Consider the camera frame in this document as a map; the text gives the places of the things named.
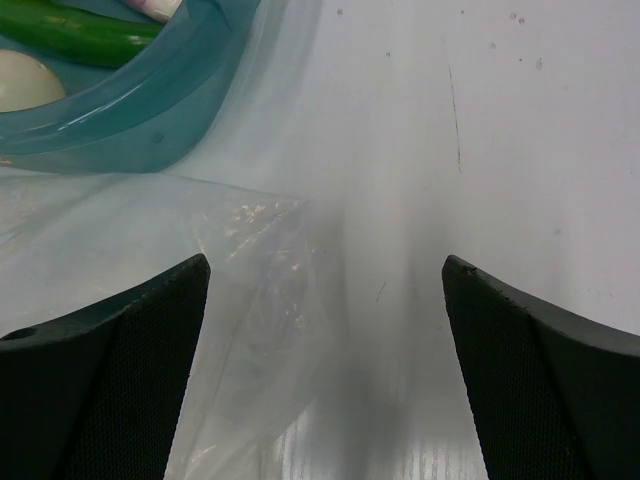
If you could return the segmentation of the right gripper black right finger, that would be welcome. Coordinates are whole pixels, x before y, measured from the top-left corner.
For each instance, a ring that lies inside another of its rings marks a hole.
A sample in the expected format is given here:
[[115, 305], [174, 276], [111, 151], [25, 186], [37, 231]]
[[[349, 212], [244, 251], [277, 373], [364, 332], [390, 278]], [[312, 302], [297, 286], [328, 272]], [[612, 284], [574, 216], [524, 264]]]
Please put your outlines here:
[[442, 282], [492, 479], [635, 479], [639, 339], [456, 257]]

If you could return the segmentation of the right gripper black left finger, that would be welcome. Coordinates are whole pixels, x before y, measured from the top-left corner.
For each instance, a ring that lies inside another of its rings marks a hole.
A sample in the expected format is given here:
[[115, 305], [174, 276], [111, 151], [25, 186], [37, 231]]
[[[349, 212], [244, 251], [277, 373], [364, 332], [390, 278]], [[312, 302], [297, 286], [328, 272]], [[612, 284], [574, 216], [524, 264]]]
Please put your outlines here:
[[210, 266], [150, 280], [1, 340], [5, 479], [160, 479], [200, 335]]

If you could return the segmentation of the clear zip top bag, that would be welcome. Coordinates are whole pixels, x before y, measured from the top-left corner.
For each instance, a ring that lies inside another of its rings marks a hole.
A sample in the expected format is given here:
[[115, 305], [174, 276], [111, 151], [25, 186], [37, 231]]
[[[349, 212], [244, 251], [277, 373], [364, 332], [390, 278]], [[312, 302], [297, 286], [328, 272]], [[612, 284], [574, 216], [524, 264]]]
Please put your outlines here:
[[203, 328], [169, 479], [255, 479], [332, 348], [298, 200], [151, 175], [1, 180], [1, 330], [32, 326], [204, 255]]

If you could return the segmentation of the white egg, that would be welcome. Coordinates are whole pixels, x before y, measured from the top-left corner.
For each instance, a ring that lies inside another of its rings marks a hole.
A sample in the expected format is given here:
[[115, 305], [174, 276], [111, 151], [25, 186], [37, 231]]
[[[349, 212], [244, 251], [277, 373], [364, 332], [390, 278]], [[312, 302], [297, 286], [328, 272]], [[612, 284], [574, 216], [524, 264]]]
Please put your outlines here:
[[1, 50], [1, 111], [13, 112], [49, 104], [66, 96], [58, 77], [39, 60]]

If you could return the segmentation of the purple eggplant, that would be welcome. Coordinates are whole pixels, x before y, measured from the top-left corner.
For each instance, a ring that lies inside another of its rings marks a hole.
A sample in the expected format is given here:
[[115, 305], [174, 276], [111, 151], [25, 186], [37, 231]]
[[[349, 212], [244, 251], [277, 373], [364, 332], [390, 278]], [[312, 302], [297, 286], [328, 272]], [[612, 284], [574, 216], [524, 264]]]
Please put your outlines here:
[[182, 0], [123, 0], [130, 8], [160, 22], [168, 22], [180, 7]]

